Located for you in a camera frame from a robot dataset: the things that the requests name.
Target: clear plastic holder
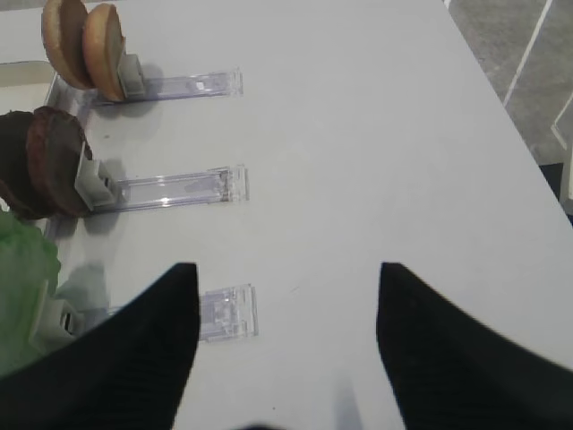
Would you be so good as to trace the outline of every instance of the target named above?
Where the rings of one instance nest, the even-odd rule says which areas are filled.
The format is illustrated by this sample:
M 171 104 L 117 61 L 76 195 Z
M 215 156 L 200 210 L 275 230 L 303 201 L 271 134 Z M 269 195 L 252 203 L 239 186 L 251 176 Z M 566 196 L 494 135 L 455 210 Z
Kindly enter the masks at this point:
M 143 101 L 161 101 L 174 99 L 196 99 L 216 96 L 242 96 L 243 76 L 236 68 L 225 72 L 179 76 L 175 78 L 143 79 L 142 92 L 136 83 L 125 85 L 134 88 L 124 101 L 105 99 L 97 90 L 78 93 L 79 103 L 85 106 L 113 106 Z
M 121 310 L 90 309 L 81 312 L 83 333 L 94 329 Z M 255 290 L 252 285 L 222 288 L 201 296 L 201 332 L 199 340 L 212 342 L 250 338 L 259 334 Z
M 241 202 L 249 199 L 243 165 L 178 176 L 116 181 L 119 198 L 93 207 L 94 214 L 140 211 L 189 204 Z

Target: tile floor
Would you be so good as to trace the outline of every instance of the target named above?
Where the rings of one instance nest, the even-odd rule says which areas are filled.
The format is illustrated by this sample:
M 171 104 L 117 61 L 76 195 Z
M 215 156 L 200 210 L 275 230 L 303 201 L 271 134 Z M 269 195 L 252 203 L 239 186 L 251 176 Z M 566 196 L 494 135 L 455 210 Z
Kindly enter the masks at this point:
M 443 1 L 537 163 L 563 161 L 552 125 L 573 93 L 573 1 Z M 45 2 L 0 0 L 0 11 Z

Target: white tabletop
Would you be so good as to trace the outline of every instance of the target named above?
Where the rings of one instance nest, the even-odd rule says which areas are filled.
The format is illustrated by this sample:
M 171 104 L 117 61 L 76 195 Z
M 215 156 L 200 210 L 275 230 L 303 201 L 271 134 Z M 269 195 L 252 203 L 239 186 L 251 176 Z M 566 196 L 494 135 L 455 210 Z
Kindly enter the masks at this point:
M 402 428 L 375 339 L 383 261 L 573 368 L 571 227 L 439 0 L 117 7 L 148 74 L 244 74 L 241 98 L 100 112 L 88 138 L 128 177 L 244 163 L 251 200 L 81 223 L 62 256 L 64 277 L 102 262 L 112 305 L 179 261 L 203 291 L 256 287 L 260 336 L 200 345 L 176 428 L 359 428 L 353 396 L 363 429 Z M 1 13 L 0 61 L 40 58 L 39 11 Z

